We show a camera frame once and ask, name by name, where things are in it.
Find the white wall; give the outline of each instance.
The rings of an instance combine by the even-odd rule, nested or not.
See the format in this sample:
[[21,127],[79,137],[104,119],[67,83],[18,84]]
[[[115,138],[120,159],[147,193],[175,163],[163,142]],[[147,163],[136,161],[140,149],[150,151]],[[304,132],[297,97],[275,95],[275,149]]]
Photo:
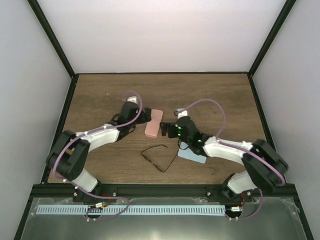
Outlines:
[[26,0],[0,1],[0,239],[40,182],[70,77]]
[[76,73],[248,71],[285,0],[39,0]]
[[279,153],[320,239],[320,1],[298,0],[254,75]]

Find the wire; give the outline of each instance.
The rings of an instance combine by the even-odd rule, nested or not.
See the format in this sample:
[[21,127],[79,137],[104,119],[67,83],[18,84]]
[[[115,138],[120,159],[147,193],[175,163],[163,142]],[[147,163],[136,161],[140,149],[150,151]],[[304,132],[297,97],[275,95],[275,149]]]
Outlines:
[[[103,197],[110,197],[110,195],[109,195],[108,193],[102,193],[102,195],[101,195],[101,196],[103,196]],[[107,204],[106,204],[104,207],[109,206],[109,205],[110,205],[110,203],[111,203],[111,199],[109,199],[109,200],[108,200]]]
[[242,210],[245,210],[245,204],[246,204],[245,195],[243,193],[240,193],[240,195],[242,197]]
[[[112,215],[112,216],[107,216],[107,217],[99,217],[99,218],[94,218],[95,220],[94,221],[103,221],[103,220],[107,220],[107,219],[113,219],[113,218],[116,218],[118,217],[119,215],[121,215],[122,213],[124,213],[127,209],[128,209],[129,205],[127,205],[123,210],[121,210],[120,212]],[[88,211],[85,213],[85,218],[88,220],[90,219],[90,217],[88,216],[88,214],[93,211],[93,210],[101,210],[99,207],[93,207],[93,208],[90,208],[88,209]]]
[[216,140],[221,144],[221,145],[224,145],[224,146],[227,146],[227,147],[230,147],[230,148],[234,148],[234,149],[237,149],[237,150],[240,150],[240,151],[243,151],[245,152],[246,154],[249,154],[251,155],[252,157],[254,157],[255,159],[257,159],[258,161],[260,161],[262,164],[264,164],[265,166],[267,166],[271,171],[273,171],[277,176],[278,178],[281,180],[281,184],[279,186],[283,186],[286,184],[286,180],[285,178],[282,176],[282,174],[280,172],[278,172],[273,166],[271,166],[268,162],[266,162],[262,157],[256,155],[255,153],[243,148],[243,147],[240,147],[240,146],[235,146],[235,145],[232,145],[232,144],[229,144],[229,143],[225,143],[223,141],[221,141],[219,139],[219,135],[221,134],[221,132],[224,130],[225,126],[226,126],[226,114],[225,114],[225,111],[224,109],[221,107],[221,105],[216,102],[215,100],[212,100],[212,99],[209,99],[209,98],[204,98],[204,99],[200,99],[198,101],[195,101],[193,103],[191,103],[189,106],[187,106],[186,108],[178,111],[178,113],[181,113],[185,110],[188,110],[189,108],[191,108],[192,106],[200,103],[200,102],[204,102],[204,101],[207,101],[207,102],[212,102],[214,104],[216,104],[221,112],[222,112],[222,115],[223,115],[223,124],[222,124],[222,127],[220,128],[220,130],[218,131],[218,133],[215,135],[215,138]]
[[174,162],[174,160],[176,159],[176,157],[177,157],[177,155],[178,155],[178,152],[179,152],[179,149],[178,149],[178,151],[176,152],[174,158],[172,159],[172,161],[171,161],[170,164],[166,167],[165,170],[162,170],[155,162],[152,162],[149,158],[147,158],[147,157],[143,154],[145,151],[147,151],[147,150],[149,150],[149,149],[156,148],[156,147],[160,147],[160,146],[163,146],[163,147],[167,148],[167,146],[166,146],[166,145],[163,145],[163,144],[154,145],[154,146],[150,146],[150,147],[148,147],[147,149],[143,150],[140,154],[143,156],[143,158],[144,158],[145,160],[147,160],[149,163],[151,163],[157,170],[159,170],[159,171],[162,172],[162,173],[165,173],[165,172],[168,170],[168,168],[171,166],[171,164]]
[[[123,123],[123,124],[120,124],[120,125],[116,125],[116,126],[112,126],[112,125],[109,125],[109,126],[101,126],[101,127],[98,127],[98,128],[95,128],[95,129],[92,129],[92,130],[89,130],[83,134],[80,134],[78,136],[76,136],[75,138],[73,138],[63,149],[62,151],[60,152],[60,154],[58,155],[54,165],[53,165],[53,168],[52,168],[52,174],[55,178],[58,178],[58,179],[64,179],[64,177],[61,177],[61,176],[58,176],[57,175],[57,166],[62,158],[62,156],[64,155],[64,153],[66,152],[66,150],[72,145],[74,144],[77,140],[79,140],[80,138],[86,136],[86,135],[90,135],[90,134],[94,134],[94,133],[97,133],[99,131],[105,131],[105,130],[108,130],[108,129],[117,129],[117,128],[121,128],[121,127],[125,127],[131,123],[133,123],[134,121],[136,121],[138,119],[138,117],[140,116],[141,112],[142,112],[142,108],[143,108],[143,102],[142,102],[142,98],[141,96],[135,92],[135,91],[132,91],[132,90],[128,90],[126,91],[122,97],[124,97],[125,94],[127,93],[133,93],[135,94],[138,99],[139,99],[139,103],[140,103],[140,106],[139,106],[139,110],[138,110],[138,113],[137,115],[130,121],[126,122],[126,123]],[[72,181],[70,182],[72,185],[74,185],[75,187],[78,187],[79,190],[81,190],[82,192],[84,192],[85,194],[93,197],[93,198],[96,198],[96,199],[106,199],[106,200],[112,200],[112,199],[115,199],[115,200],[118,200],[118,199],[121,199],[121,200],[125,200],[128,202],[127,206],[120,212],[118,212],[117,214],[115,215],[112,215],[112,216],[109,216],[109,217],[104,217],[104,218],[99,218],[100,220],[106,220],[106,219],[112,219],[112,218],[115,218],[117,216],[119,216],[120,214],[124,213],[129,205],[130,205],[130,201],[128,198],[125,198],[125,197],[121,197],[121,196],[98,196],[98,195],[94,195],[86,190],[84,190],[83,188],[77,186],[76,184],[74,184]]]
[[257,210],[256,210],[254,213],[250,214],[249,216],[242,217],[242,218],[232,218],[232,217],[228,216],[226,213],[225,213],[224,215],[225,215],[229,220],[235,220],[235,221],[246,220],[246,219],[249,219],[249,218],[257,215],[257,213],[258,213],[258,212],[260,211],[260,209],[262,208],[263,202],[264,202],[264,201],[263,201],[264,196],[263,196],[263,194],[262,194],[262,191],[261,191],[259,188],[258,188],[258,190],[259,190],[259,192],[260,192],[260,204],[259,204],[259,207],[257,208]]

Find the metal bar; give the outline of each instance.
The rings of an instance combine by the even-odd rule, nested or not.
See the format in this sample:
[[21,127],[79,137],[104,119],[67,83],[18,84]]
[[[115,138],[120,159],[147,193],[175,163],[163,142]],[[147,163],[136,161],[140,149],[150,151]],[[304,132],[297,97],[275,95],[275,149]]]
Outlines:
[[251,90],[252,90],[253,98],[254,98],[254,101],[255,101],[255,105],[256,105],[256,108],[257,108],[259,116],[260,116],[260,121],[261,121],[262,128],[263,128],[263,131],[264,131],[265,139],[266,139],[267,143],[270,144],[271,147],[273,147],[273,149],[276,149],[275,143],[274,143],[274,141],[272,139],[272,136],[271,136],[270,129],[269,129],[268,124],[267,124],[265,113],[263,111],[263,108],[262,108],[262,105],[261,105],[261,102],[260,102],[256,87],[255,87],[254,80],[253,80],[253,78],[251,77],[250,74],[248,74],[248,79],[249,79],[250,87],[251,87]]
[[181,74],[248,74],[247,71],[160,71],[160,72],[86,72],[86,73],[79,73],[82,75],[181,75]]
[[299,218],[300,218],[300,221],[302,223],[302,227],[303,227],[304,233],[306,235],[306,238],[308,240],[315,240],[315,238],[314,238],[314,236],[313,236],[313,234],[311,232],[307,217],[305,215],[304,208],[302,207],[300,202],[294,201],[294,204],[299,209],[299,211],[298,211],[299,212]]
[[28,215],[29,215],[29,212],[30,212],[31,204],[32,204],[32,200],[29,200],[26,203],[26,206],[24,208],[23,214],[21,216],[20,223],[18,225],[18,228],[17,228],[15,236],[14,236],[14,240],[20,240],[21,237],[22,237],[22,234],[24,232],[24,228],[25,228],[25,225],[26,225],[26,222],[27,222],[27,218],[28,218]]
[[[221,195],[222,184],[107,184],[102,183],[102,192],[126,198],[208,198],[209,202],[228,203]],[[30,194],[31,198],[72,198],[75,187],[69,183],[35,184]],[[251,196],[259,197],[257,189],[250,191]],[[278,186],[272,193],[263,193],[265,197],[295,197],[298,196],[294,184],[287,183]]]
[[287,0],[279,13],[277,19],[275,20],[268,36],[266,37],[258,55],[256,56],[250,70],[249,75],[253,77],[255,72],[257,71],[259,65],[261,64],[262,60],[264,59],[268,49],[270,48],[271,44],[273,43],[274,39],[276,38],[279,30],[281,29],[282,25],[284,24],[287,16],[289,15],[292,7],[295,5],[296,0]]
[[[51,148],[54,146],[54,144],[56,143],[58,137],[61,135],[61,133],[62,133],[62,131],[64,129],[65,122],[66,122],[67,115],[68,115],[68,111],[69,111],[69,108],[70,108],[70,104],[71,104],[72,98],[73,98],[74,93],[75,93],[75,89],[76,89],[76,85],[77,85],[78,79],[79,79],[79,74],[76,74],[74,76],[74,78],[72,78],[72,80],[70,82],[70,86],[69,86],[68,92],[66,94],[66,98],[65,98],[65,101],[64,101],[64,105],[63,105],[63,108],[62,108],[62,112],[61,112],[61,115],[60,115],[58,126],[56,127],[56,131],[55,131],[55,134],[54,134],[54,137],[53,137]],[[43,175],[42,175],[42,178],[41,178],[41,182],[42,183],[47,183],[48,182],[48,177],[49,177],[50,171],[51,171],[51,169],[49,168],[49,166],[46,165],[44,167]]]
[[38,19],[39,23],[41,24],[43,30],[45,31],[47,37],[49,38],[53,48],[55,49],[56,53],[58,54],[62,64],[64,65],[66,71],[70,75],[71,78],[75,76],[75,72],[72,69],[67,56],[65,55],[54,31],[52,30],[44,12],[42,11],[39,3],[37,0],[27,0],[30,7],[32,8],[36,18]]

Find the pink case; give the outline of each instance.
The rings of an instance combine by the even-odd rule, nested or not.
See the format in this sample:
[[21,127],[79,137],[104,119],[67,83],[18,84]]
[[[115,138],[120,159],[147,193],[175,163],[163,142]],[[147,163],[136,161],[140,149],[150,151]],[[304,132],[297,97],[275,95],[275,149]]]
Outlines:
[[144,134],[149,138],[158,137],[160,122],[164,112],[158,109],[151,110],[151,121],[146,124]]

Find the white cable tray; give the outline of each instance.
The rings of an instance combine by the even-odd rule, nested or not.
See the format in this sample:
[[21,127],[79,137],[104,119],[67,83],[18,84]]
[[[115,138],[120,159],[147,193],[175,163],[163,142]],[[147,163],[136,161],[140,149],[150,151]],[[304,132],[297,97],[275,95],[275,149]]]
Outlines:
[[[103,210],[94,209],[89,215],[114,215],[126,206],[109,205]],[[88,205],[38,205],[37,215],[85,215]],[[202,215],[224,216],[224,205],[130,205],[121,215]]]

